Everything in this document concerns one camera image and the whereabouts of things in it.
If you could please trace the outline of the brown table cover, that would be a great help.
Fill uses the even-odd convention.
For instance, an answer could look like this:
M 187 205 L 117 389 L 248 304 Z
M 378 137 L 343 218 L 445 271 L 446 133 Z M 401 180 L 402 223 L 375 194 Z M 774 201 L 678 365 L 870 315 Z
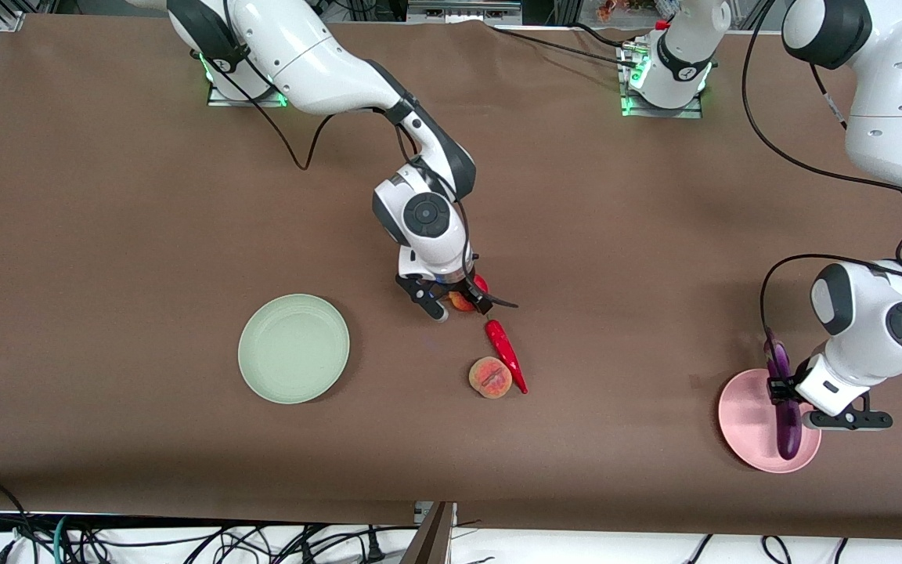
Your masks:
M 902 538 L 902 376 L 881 432 L 826 432 L 787 475 L 717 432 L 763 363 L 759 286 L 788 255 L 890 256 L 902 197 L 769 151 L 720 43 L 702 119 L 623 117 L 615 71 L 477 22 L 335 24 L 472 154 L 478 271 L 529 393 L 483 399 L 475 314 L 397 286 L 373 189 L 400 167 L 380 115 L 294 167 L 251 107 L 209 107 L 158 18 L 29 17 L 0 34 L 0 484 L 32 511 Z M 318 399 L 262 399 L 241 332 L 287 294 L 350 333 Z

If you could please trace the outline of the red apple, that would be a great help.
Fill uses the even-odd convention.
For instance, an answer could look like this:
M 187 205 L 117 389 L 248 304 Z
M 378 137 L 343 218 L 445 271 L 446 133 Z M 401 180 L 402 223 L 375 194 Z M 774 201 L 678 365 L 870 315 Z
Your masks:
M 473 276 L 473 286 L 465 291 L 451 291 L 448 293 L 448 300 L 455 310 L 461 312 L 479 311 L 485 315 L 493 306 L 491 301 L 486 298 L 485 293 L 489 290 L 489 286 L 485 279 L 478 274 Z

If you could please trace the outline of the grey metal rail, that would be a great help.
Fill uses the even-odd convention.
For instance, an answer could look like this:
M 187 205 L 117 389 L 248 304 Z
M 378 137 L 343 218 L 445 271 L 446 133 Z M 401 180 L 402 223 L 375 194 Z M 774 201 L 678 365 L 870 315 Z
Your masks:
M 493 26 L 521 26 L 521 0 L 406 0 L 407 23 L 461 23 L 469 20 L 479 20 Z

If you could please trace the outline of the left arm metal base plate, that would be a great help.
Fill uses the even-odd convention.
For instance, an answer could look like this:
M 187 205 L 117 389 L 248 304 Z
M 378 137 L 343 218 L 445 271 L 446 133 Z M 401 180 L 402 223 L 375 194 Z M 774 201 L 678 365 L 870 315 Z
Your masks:
M 620 106 L 623 117 L 642 118 L 679 118 L 699 119 L 702 117 L 701 93 L 697 92 L 687 106 L 681 108 L 661 108 L 649 103 L 640 92 L 631 86 L 633 78 L 640 76 L 642 62 L 647 60 L 647 48 L 642 45 L 634 46 L 631 42 L 624 42 L 622 46 L 615 48 L 617 60 L 622 62 L 634 62 L 637 67 L 617 67 L 619 76 Z

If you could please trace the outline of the pink round plate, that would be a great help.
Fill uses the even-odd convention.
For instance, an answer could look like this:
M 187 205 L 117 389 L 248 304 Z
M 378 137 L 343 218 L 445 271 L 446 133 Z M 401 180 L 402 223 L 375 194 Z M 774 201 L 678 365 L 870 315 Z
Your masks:
M 776 407 L 767 396 L 767 369 L 748 369 L 723 386 L 717 400 L 717 425 L 731 452 L 751 468 L 771 474 L 797 472 L 811 464 L 822 432 L 799 424 L 799 446 L 792 458 L 778 449 Z

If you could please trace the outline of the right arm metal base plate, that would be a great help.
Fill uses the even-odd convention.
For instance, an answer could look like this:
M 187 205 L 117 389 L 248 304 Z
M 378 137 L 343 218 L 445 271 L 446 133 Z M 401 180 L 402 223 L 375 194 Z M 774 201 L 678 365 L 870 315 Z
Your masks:
M 205 75 L 205 78 L 208 80 L 208 94 L 207 94 L 207 105 L 210 107 L 248 107 L 251 105 L 250 100 L 247 99 L 246 96 L 237 97 L 233 99 L 230 96 L 226 96 L 222 90 L 218 89 L 216 86 L 214 78 L 211 77 L 210 74 Z M 258 94 L 256 96 L 251 96 L 251 99 L 254 100 L 255 103 L 258 104 L 259 107 L 264 108 L 284 108 L 289 107 L 289 100 L 287 100 L 286 96 L 283 96 L 282 93 L 276 92 L 276 90 L 268 89 L 265 90 L 262 94 Z

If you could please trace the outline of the aluminium profile post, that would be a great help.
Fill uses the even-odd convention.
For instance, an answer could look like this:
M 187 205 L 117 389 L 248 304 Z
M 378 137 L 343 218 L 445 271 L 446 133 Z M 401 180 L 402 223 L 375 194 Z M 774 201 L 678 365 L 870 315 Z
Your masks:
M 450 564 L 450 543 L 457 522 L 455 502 L 421 506 L 423 520 L 399 564 Z

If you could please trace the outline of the orange peach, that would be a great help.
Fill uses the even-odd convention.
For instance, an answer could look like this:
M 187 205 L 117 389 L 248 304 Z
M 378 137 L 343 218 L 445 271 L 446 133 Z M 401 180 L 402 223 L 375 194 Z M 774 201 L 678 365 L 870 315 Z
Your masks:
M 501 399 L 511 390 L 513 376 L 506 364 L 498 358 L 486 356 L 477 360 L 469 369 L 468 381 L 484 399 Z

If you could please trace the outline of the purple eggplant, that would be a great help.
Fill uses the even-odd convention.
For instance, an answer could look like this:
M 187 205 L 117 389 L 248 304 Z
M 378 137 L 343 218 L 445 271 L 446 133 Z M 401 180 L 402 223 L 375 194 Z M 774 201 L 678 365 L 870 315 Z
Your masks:
M 799 406 L 792 401 L 790 360 L 784 344 L 774 336 L 774 332 L 765 328 L 765 353 L 767 364 L 767 379 L 780 378 L 788 382 L 788 401 L 772 403 L 774 406 L 774 436 L 778 454 L 784 460 L 792 460 L 799 452 L 802 438 L 802 422 Z

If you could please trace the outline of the pale green round plate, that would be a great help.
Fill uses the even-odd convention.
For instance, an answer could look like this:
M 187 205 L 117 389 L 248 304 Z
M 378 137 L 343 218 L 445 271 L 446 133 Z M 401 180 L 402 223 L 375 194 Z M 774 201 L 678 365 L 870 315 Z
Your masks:
M 332 303 L 311 294 L 287 294 L 248 319 L 237 365 L 252 392 L 293 406 L 328 392 L 345 371 L 348 354 L 348 325 Z

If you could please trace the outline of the red chili pepper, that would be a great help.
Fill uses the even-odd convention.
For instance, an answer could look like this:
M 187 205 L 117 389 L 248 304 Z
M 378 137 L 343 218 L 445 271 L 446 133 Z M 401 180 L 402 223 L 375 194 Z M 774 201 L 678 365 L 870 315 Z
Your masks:
M 527 385 L 524 378 L 523 371 L 516 356 L 514 347 L 511 343 L 511 339 L 507 335 L 506 330 L 501 322 L 493 317 L 488 316 L 486 324 L 484 325 L 484 329 L 487 335 L 487 339 L 489 339 L 491 346 L 493 346 L 495 353 L 499 357 L 499 360 L 503 362 L 511 372 L 513 383 L 517 386 L 522 394 L 529 393 L 529 386 Z

